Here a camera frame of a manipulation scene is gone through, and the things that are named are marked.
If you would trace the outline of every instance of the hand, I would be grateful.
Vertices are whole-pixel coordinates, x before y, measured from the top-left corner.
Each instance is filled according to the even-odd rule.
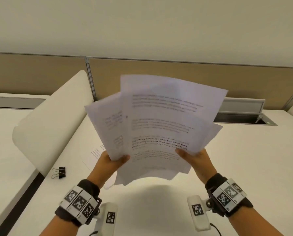
[[[187,161],[193,167],[198,178],[204,184],[206,184],[207,181],[217,173],[205,149],[194,156],[188,154],[182,149],[176,148],[175,151],[182,159]]]
[[[118,170],[119,167],[125,164],[129,159],[130,156],[126,155],[117,161],[112,161],[110,160],[107,151],[104,151],[87,179],[101,189],[105,182],[113,175],[113,173],[115,173],[115,171]]]

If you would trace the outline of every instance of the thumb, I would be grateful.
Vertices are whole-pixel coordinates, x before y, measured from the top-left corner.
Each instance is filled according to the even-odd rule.
[[[121,167],[123,164],[125,164],[130,159],[129,155],[122,156],[118,160],[114,161],[114,164],[117,168]]]
[[[176,148],[175,152],[185,161],[187,161],[190,165],[193,164],[193,156],[188,154],[187,152],[185,152],[182,149],[178,149]]]

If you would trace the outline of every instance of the person's left hand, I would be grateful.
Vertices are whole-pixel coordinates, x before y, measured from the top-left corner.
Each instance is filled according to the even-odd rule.
[[[117,161],[112,161],[104,151],[98,159],[94,169],[88,176],[88,180],[97,185],[100,189],[104,186],[105,182],[130,159],[129,155],[125,155]]]

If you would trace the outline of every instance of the person's left thumb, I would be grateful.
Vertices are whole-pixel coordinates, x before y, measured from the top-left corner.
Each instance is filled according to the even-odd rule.
[[[118,160],[114,161],[117,168],[121,167],[123,164],[125,164],[130,159],[129,155],[122,156]]]

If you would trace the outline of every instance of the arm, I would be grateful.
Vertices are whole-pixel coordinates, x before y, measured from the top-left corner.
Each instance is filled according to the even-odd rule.
[[[194,156],[181,149],[176,153],[193,167],[204,184],[217,173],[205,149]],[[229,221],[239,236],[283,236],[253,208],[241,207]]]
[[[129,158],[130,156],[123,156],[117,161],[111,161],[107,152],[104,151],[87,179],[101,189],[112,174],[125,164]],[[40,236],[76,236],[78,229],[72,222],[67,222],[58,216],[54,216]]]

